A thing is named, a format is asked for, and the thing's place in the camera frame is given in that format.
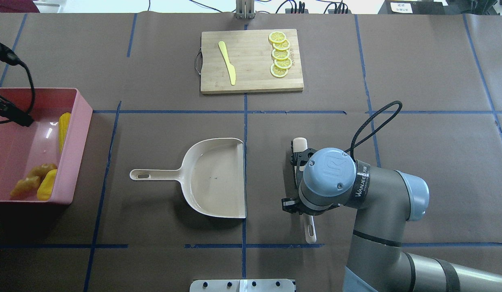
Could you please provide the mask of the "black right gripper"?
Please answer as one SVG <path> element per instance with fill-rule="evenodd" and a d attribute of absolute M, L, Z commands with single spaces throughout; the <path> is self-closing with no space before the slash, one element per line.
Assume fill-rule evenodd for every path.
<path fill-rule="evenodd" d="M 295 151 L 294 147 L 291 147 L 291 157 L 289 163 L 292 165 L 293 174 L 295 178 L 295 189 L 297 191 L 301 190 L 301 180 L 303 178 L 303 170 L 302 167 L 306 166 L 310 157 L 316 153 L 314 148 L 307 148 L 304 151 Z M 282 199 L 282 210 L 286 211 L 290 214 L 299 215 L 307 214 L 307 215 L 316 215 L 316 211 L 307 207 L 301 201 L 301 195 L 297 194 L 294 198 L 283 198 Z"/>

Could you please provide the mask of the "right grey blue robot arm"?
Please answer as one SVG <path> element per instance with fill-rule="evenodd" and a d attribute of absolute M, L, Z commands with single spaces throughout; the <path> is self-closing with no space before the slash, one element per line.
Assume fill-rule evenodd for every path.
<path fill-rule="evenodd" d="M 298 194 L 282 200 L 284 211 L 357 211 L 344 292 L 502 292 L 502 275 L 402 250 L 406 222 L 420 220 L 429 204 L 420 177 L 354 160 L 339 148 L 294 146 L 291 164 Z"/>

